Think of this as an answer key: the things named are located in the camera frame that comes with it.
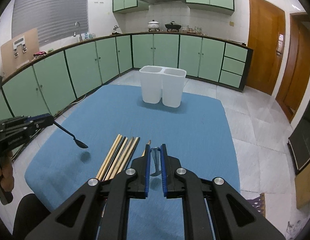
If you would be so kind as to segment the person's left hand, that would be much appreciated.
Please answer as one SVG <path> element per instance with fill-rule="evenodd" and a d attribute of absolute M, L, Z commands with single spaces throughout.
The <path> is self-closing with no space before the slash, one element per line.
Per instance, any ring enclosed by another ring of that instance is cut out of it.
<path fill-rule="evenodd" d="M 0 185 L 6 192 L 11 192 L 14 188 L 12 156 L 13 153 L 9 151 L 5 156 L 0 157 Z"/>

